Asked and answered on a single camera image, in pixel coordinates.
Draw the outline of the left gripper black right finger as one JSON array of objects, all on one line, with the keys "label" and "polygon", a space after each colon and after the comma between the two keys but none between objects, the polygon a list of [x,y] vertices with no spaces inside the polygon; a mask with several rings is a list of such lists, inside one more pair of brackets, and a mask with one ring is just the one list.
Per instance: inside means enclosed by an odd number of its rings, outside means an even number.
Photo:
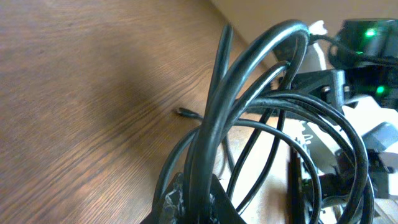
[{"label": "left gripper black right finger", "polygon": [[233,207],[223,186],[216,175],[212,175],[210,189],[211,217],[210,223],[217,224],[245,224]]}]

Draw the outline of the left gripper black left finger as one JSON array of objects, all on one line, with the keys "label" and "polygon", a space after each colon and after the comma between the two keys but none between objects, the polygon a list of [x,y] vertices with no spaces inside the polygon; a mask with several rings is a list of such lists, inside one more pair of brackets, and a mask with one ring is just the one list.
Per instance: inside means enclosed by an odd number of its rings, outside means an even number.
[{"label": "left gripper black left finger", "polygon": [[177,224],[183,218],[183,174],[177,173],[141,224]]}]

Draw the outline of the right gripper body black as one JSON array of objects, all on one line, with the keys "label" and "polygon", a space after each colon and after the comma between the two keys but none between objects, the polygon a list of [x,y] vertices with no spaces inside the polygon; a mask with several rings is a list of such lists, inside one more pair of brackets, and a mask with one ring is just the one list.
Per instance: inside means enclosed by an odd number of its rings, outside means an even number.
[{"label": "right gripper body black", "polygon": [[297,74],[291,84],[291,89],[313,95],[344,114],[345,83],[343,70],[322,70]]}]

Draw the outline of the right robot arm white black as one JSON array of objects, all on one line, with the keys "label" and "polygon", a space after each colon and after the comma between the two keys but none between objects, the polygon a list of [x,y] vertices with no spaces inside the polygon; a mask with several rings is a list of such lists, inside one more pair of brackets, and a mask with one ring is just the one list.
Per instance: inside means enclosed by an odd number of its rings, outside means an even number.
[{"label": "right robot arm white black", "polygon": [[397,21],[348,19],[330,37],[323,21],[271,42],[278,63],[244,94],[268,132],[290,146],[293,220],[317,223],[344,205],[339,223],[371,223],[389,197],[397,149]]}]

